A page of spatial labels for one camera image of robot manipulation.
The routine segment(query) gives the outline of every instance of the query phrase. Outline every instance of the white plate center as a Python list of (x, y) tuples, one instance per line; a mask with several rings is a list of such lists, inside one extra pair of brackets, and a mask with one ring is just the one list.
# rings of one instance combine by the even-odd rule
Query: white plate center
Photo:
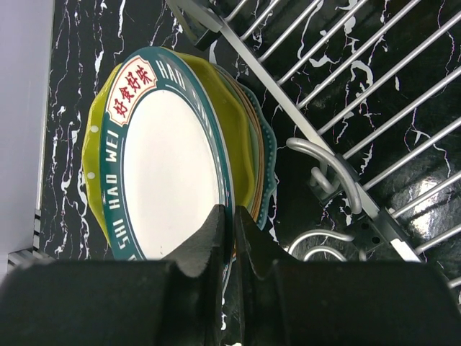
[(205, 133), (177, 94), (158, 90), (138, 105), (123, 162), (127, 211), (144, 255), (176, 249), (219, 203), (216, 167)]

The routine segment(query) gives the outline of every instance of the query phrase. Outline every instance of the black marble surface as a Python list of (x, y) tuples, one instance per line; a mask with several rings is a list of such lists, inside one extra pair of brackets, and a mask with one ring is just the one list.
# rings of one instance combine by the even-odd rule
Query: black marble surface
[[(228, 13), (236, 2), (218, 1), (218, 5)], [(268, 3), (269, 0), (249, 1), (233, 23), (236, 32), (243, 33), (248, 27), (245, 23), (254, 20)], [(260, 56), (301, 13), (306, 3), (301, 0), (281, 1), (246, 41), (247, 45)], [(282, 76), (324, 35), (324, 30), (328, 31), (356, 3), (357, 0), (320, 1), (313, 15), (303, 21), (267, 60), (268, 71), (275, 77)], [(303, 99), (407, 3), (402, 0), (368, 1), (344, 29), (339, 30), (284, 85), (284, 89), (293, 100)], [(459, 10), (461, 0), (422, 1), (367, 50), (352, 68), (345, 70), (322, 91), (303, 110), (306, 117), (320, 128), (353, 101), (357, 93), (377, 81)], [(59, 259), (112, 258), (88, 208), (81, 146), (90, 104), (110, 71), (134, 50), (147, 45), (163, 45), (208, 58), (255, 91), (279, 144), (277, 193), (272, 198), (264, 231), (270, 232), (281, 246), (287, 247), (304, 231), (315, 228), (341, 231), (352, 222), (343, 195), (326, 207), (322, 207), (312, 195), (308, 180), (315, 162), (285, 146), (289, 137), (302, 138), (302, 133), (223, 38), (206, 52), (196, 50), (182, 33), (164, 0), (68, 0), (55, 4), (42, 192), (42, 250)], [(345, 153), (457, 68), (460, 60), (461, 23), (354, 109), (354, 116), (340, 121), (323, 137), (334, 151)], [(460, 92), (460, 81), (454, 81), (372, 145), (354, 155), (349, 161), (360, 173), (362, 184), (461, 116)], [(382, 208), (399, 209), (458, 172), (461, 166), (460, 136), (459, 130), (452, 132), (373, 187), (371, 196)], [(456, 183), (399, 219), (410, 234), (414, 247), (461, 222), (460, 192), (460, 183)], [(307, 241), (300, 252), (325, 241), (341, 248), (348, 258), (357, 255), (353, 249), (323, 238)], [(377, 252), (371, 259), (393, 257), (395, 254), (391, 252)], [(448, 278), (460, 276), (461, 236), (430, 249), (422, 257), (441, 269)], [(238, 341), (238, 312), (233, 308), (236, 305), (235, 291), (236, 282), (232, 277), (225, 298), (226, 343)]]

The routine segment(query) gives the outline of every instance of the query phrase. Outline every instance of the metal grille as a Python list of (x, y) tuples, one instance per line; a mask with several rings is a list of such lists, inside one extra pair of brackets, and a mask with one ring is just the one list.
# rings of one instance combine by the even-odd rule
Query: metal grille
[[(189, 13), (194, 18), (198, 19), (201, 23), (207, 26), (211, 30), (215, 30), (216, 27), (219, 27), (220, 33), (225, 37), (225, 39), (232, 45), (236, 52), (245, 60), (249, 68), (256, 74), (256, 76), (261, 80), (264, 86), (272, 94), (272, 96), (279, 102), (280, 106), (284, 111), (291, 117), (292, 121), (296, 124), (297, 128), (303, 132), (303, 135), (308, 139), (304, 141), (299, 138), (291, 138), (288, 140), (287, 145), (297, 151), (301, 151), (305, 154), (315, 157), (320, 162), (320, 168), (313, 169), (313, 175), (311, 177), (311, 185), (320, 186), (324, 192), (331, 192), (336, 190), (338, 187), (342, 187), (349, 199), (351, 209), (353, 213), (361, 213), (362, 210), (372, 219), (376, 220), (380, 214), (380, 207), (377, 203), (370, 197), (367, 191), (374, 187), (376, 184), (380, 183), (390, 174), (397, 171), (406, 164), (411, 164), (410, 161), (415, 159), (423, 151), (427, 150), (435, 143), (442, 140), (445, 136), (450, 134), (452, 131), (457, 129), (461, 125), (461, 118), (454, 120), (448, 126), (440, 130), (434, 136), (429, 138), (427, 141), (423, 142), (420, 146), (416, 147), (414, 150), (410, 151), (407, 155), (397, 160), (394, 164), (391, 164), (388, 168), (384, 169), (381, 173), (376, 175), (370, 181), (364, 183), (363, 185), (352, 180), (352, 177), (348, 173), (346, 167), (340, 161), (334, 161), (337, 156), (334, 153), (327, 142), (322, 138), (322, 135), (326, 131), (330, 130), (337, 122), (341, 121), (346, 117), (355, 107), (359, 106), (366, 98), (371, 94), (376, 92), (385, 82), (390, 78), (394, 77), (402, 68), (407, 66), (414, 58), (419, 56), (424, 52), (430, 45), (432, 45), (436, 40), (441, 36), (447, 33), (454, 25), (456, 25), (461, 20), (461, 12), (456, 13), (451, 19), (449, 19), (444, 25), (440, 26), (438, 30), (433, 32), (427, 39), (425, 39), (421, 44), (419, 44), (415, 49), (413, 49), (407, 56), (389, 69), (382, 77), (375, 81), (371, 86), (365, 89), (361, 94), (359, 94), (354, 101), (350, 102), (347, 107), (342, 111), (335, 114), (325, 125), (321, 126), (319, 129), (314, 128), (310, 122), (305, 118), (301, 113), (301, 109), (308, 105), (309, 102), (313, 101), (315, 97), (327, 88), (332, 81), (336, 79), (343, 71), (352, 65), (368, 48), (372, 47), (390, 28), (392, 28), (399, 21), (403, 20), (404, 17), (415, 8), (423, 0), (411, 0), (409, 1), (398, 13), (393, 15), (393, 17), (388, 20), (377, 32), (375, 32), (366, 42), (362, 43), (357, 50), (352, 53), (339, 67), (336, 67), (334, 71), (322, 81), (307, 97), (300, 100), (299, 102), (293, 102), (283, 90), (283, 85), (288, 81), (297, 71), (302, 68), (305, 63), (313, 57), (313, 55), (318, 52), (318, 50), (323, 47), (328, 40), (341, 28), (344, 27), (344, 24), (354, 16), (367, 2), (368, 0), (359, 0), (349, 11), (345, 12), (345, 15), (336, 22), (336, 24), (328, 31), (325, 32), (323, 37), (315, 43), (309, 51), (304, 54), (301, 59), (289, 68), (285, 74), (278, 80), (275, 80), (273, 76), (265, 69), (263, 63), (265, 62), (274, 51), (276, 51), (280, 45), (293, 33), (295, 28), (305, 20), (309, 15), (311, 15), (321, 0), (311, 1), (304, 11), (302, 11), (297, 19), (281, 34), (272, 45), (260, 56), (257, 58), (250, 49), (246, 46), (245, 41), (251, 36), (251, 34), (256, 30), (256, 28), (272, 13), (277, 5), (280, 5), (280, 0), (272, 0), (266, 7), (266, 9), (255, 18), (255, 20), (249, 24), (248, 29), (242, 34), (237, 35), (233, 31), (230, 24), (236, 18), (238, 13), (242, 10), (244, 5), (248, 0), (240, 0), (240, 2), (235, 6), (235, 8), (230, 12), (227, 17), (219, 17), (211, 10), (206, 9), (203, 4), (199, 4), (198, 0), (192, 1), (194, 4), (191, 5), (190, 1), (176, 0), (176, 3), (183, 8), (187, 13)], [(402, 120), (405, 116), (412, 113), (418, 106), (422, 105), (429, 98), (433, 97), (436, 93), (440, 92), (445, 88), (450, 82), (454, 81), (458, 76), (461, 75), (461, 68), (456, 68), (453, 72), (447, 74), (442, 80), (438, 81), (434, 86), (429, 88), (426, 92), (421, 94), (419, 97), (411, 100), (411, 102), (404, 107), (400, 112), (392, 116), (379, 128), (376, 128), (374, 132), (362, 139), (358, 144), (353, 148), (348, 150), (346, 153), (342, 154), (342, 157), (347, 160), (352, 157), (355, 153), (360, 151), (366, 145), (373, 142), (385, 131), (390, 130), (393, 125), (398, 121)], [(336, 176), (334, 181), (330, 183), (326, 179), (326, 167), (333, 167)], [(415, 208), (420, 203), (428, 200), (430, 197), (441, 192), (443, 189), (448, 188), (450, 185), (453, 185), (455, 182), (461, 179), (461, 172), (458, 172), (451, 177), (447, 178), (445, 181), (439, 183), (437, 186), (431, 188), (429, 191), (425, 192), (423, 195), (413, 199), (407, 205), (403, 206), (399, 210), (391, 211), (390, 216), (393, 219), (398, 219), (405, 212)], [(435, 238), (427, 241), (426, 243), (416, 247), (415, 249), (406, 241), (399, 239), (397, 236), (389, 235), (387, 236), (386, 241), (388, 241), (395, 251), (399, 253), (405, 261), (414, 261), (414, 262), (423, 262), (420, 258), (420, 255), (431, 249), (432, 247), (440, 244), (443, 241), (451, 239), (453, 236), (461, 232), (461, 224), (457, 225), (451, 229), (448, 229), (436, 236)], [(347, 237), (343, 234), (338, 234), (336, 232), (330, 232), (325, 230), (314, 230), (306, 232), (299, 236), (292, 244), (288, 250), (290, 253), (293, 252), (294, 247), (299, 244), (303, 239), (308, 238), (309, 236), (322, 235), (330, 236), (343, 241), (351, 241), (350, 237)], [(328, 252), (338, 258), (339, 260), (345, 260), (344, 256), (337, 252), (337, 250), (330, 247), (315, 247), (309, 250), (305, 254), (305, 260), (308, 260), (310, 256), (316, 252)], [(359, 257), (362, 260), (365, 260), (363, 254), (359, 254)], [(448, 285), (451, 288), (455, 288), (461, 285), (460, 278), (451, 278), (448, 280)]]

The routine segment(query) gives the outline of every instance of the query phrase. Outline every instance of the red and white label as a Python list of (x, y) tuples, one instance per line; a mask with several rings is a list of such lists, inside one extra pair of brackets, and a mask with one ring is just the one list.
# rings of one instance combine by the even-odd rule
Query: red and white label
[(148, 61), (135, 56), (119, 71), (112, 85), (106, 112), (110, 120), (123, 126), (130, 122), (138, 100), (149, 90), (155, 89), (157, 76)]

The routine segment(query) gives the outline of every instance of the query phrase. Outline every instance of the wire rack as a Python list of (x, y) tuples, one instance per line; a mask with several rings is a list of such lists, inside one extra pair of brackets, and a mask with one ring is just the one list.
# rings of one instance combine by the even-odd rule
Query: wire rack
[[(317, 196), (321, 200), (328, 200), (331, 196), (334, 196), (335, 193), (337, 194), (338, 191), (344, 191), (349, 200), (352, 213), (360, 214), (364, 212), (367, 217), (370, 218), (371, 222), (375, 223), (381, 236), (385, 238), (387, 243), (394, 248), (400, 257), (405, 261), (412, 262), (423, 262), (420, 255), (443, 241), (447, 241), (453, 236), (459, 234), (461, 232), (461, 224), (451, 229), (447, 229), (433, 239), (413, 248), (406, 241), (405, 237), (401, 236), (398, 229), (398, 219), (405, 212), (415, 208), (420, 203), (427, 201), (432, 196), (435, 196), (437, 193), (447, 189), (450, 185), (459, 181), (461, 179), (461, 172), (458, 172), (447, 178), (445, 181), (440, 182), (438, 185), (432, 187), (423, 195), (414, 198), (398, 210), (385, 210), (384, 208), (380, 208), (370, 197), (367, 191), (457, 129), (461, 125), (461, 117), (451, 122), (448, 126), (440, 130), (427, 141), (417, 146), (414, 150), (410, 151), (404, 157), (401, 157), (395, 163), (391, 164), (388, 168), (384, 169), (381, 173), (364, 184), (359, 182), (354, 176), (353, 169), (351, 169), (348, 165), (347, 160), (355, 153), (359, 152), (362, 148), (373, 142), (385, 131), (391, 129), (393, 125), (412, 113), (418, 106), (422, 105), (425, 101), (443, 90), (443, 88), (445, 88), (450, 82), (454, 81), (461, 75), (461, 68), (456, 68), (453, 72), (447, 74), (442, 80), (438, 81), (430, 89), (413, 99), (400, 112), (392, 116), (383, 125), (376, 128), (374, 132), (363, 138), (359, 143), (344, 154), (334, 153), (322, 135), (337, 124), (337, 122), (343, 120), (355, 107), (359, 106), (364, 100), (366, 100), (366, 98), (376, 92), (385, 82), (393, 78), (402, 68), (407, 66), (413, 59), (424, 52), (436, 40), (446, 34), (448, 30), (461, 20), (461, 12), (456, 13), (444, 25), (440, 26), (438, 30), (434, 31), (427, 39), (421, 42), (421, 44), (413, 49), (402, 60), (396, 63), (394, 67), (389, 69), (371, 86), (365, 89), (361, 94), (358, 94), (358, 96), (342, 111), (335, 114), (319, 129), (314, 128), (300, 110), (312, 102), (317, 95), (331, 84), (332, 81), (350, 67), (353, 62), (355, 62), (368, 48), (376, 44), (376, 42), (378, 42), (378, 40), (380, 40), (380, 38), (390, 28), (401, 21), (421, 1), (422, 0), (408, 1), (408, 3), (398, 13), (394, 14), (393, 17), (378, 31), (376, 31), (366, 42), (362, 43), (354, 53), (352, 53), (339, 67), (336, 67), (336, 69), (332, 71), (331, 74), (310, 94), (308, 94), (304, 99), (299, 100), (299, 102), (293, 102), (283, 89), (284, 83), (295, 75), (297, 71), (299, 71), (336, 32), (341, 30), (345, 23), (350, 20), (368, 2), (368, 0), (357, 1), (357, 3), (349, 11), (345, 12), (344, 16), (339, 18), (336, 24), (334, 24), (328, 32), (325, 32), (323, 37), (278, 80), (276, 80), (264, 67), (265, 60), (280, 47), (280, 45), (293, 33), (295, 28), (300, 25), (302, 21), (308, 18), (315, 11), (315, 8), (319, 5), (321, 0), (310, 1), (306, 8), (299, 14), (297, 19), (274, 40), (272, 45), (260, 57), (256, 57), (251, 52), (249, 47), (245, 44), (245, 41), (252, 35), (258, 26), (267, 19), (276, 6), (280, 5), (281, 0), (272, 0), (269, 2), (264, 11), (262, 11), (262, 13), (256, 17), (251, 24), (249, 24), (248, 29), (242, 35), (236, 34), (236, 32), (231, 28), (231, 22), (236, 18), (246, 3), (248, 3), (248, 0), (240, 0), (240, 2), (238, 2), (228, 15), (221, 17), (217, 14), (218, 10), (205, 0), (167, 0), (175, 16), (181, 19), (183, 26), (187, 24), (184, 19), (181, 18), (181, 15), (186, 13), (206, 27), (209, 31), (220, 33), (231, 44), (240, 57), (245, 60), (248, 67), (255, 73), (283, 110), (290, 116), (297, 128), (303, 132), (303, 135), (308, 139), (307, 141), (299, 138), (290, 138), (287, 141), (287, 146), (291, 149), (312, 156), (319, 161), (319, 167), (314, 167), (312, 169), (312, 176), (310, 178), (310, 185), (313, 190), (317, 191)], [(328, 176), (329, 169), (333, 172), (333, 175), (330, 174)], [(304, 239), (310, 236), (319, 235), (330, 236), (341, 241), (353, 241), (354, 239), (353, 236), (346, 234), (326, 230), (312, 230), (301, 234), (298, 238), (296, 238), (296, 240), (292, 243), (292, 246), (288, 249), (289, 253), (293, 253), (294, 248)], [(331, 247), (325, 246), (313, 247), (305, 254), (304, 260), (308, 260), (316, 252), (328, 252), (339, 260), (346, 260), (340, 252)], [(361, 260), (366, 260), (366, 254), (359, 253), (359, 258)], [(461, 285), (461, 277), (447, 278), (447, 283), (449, 287), (456, 288)]]

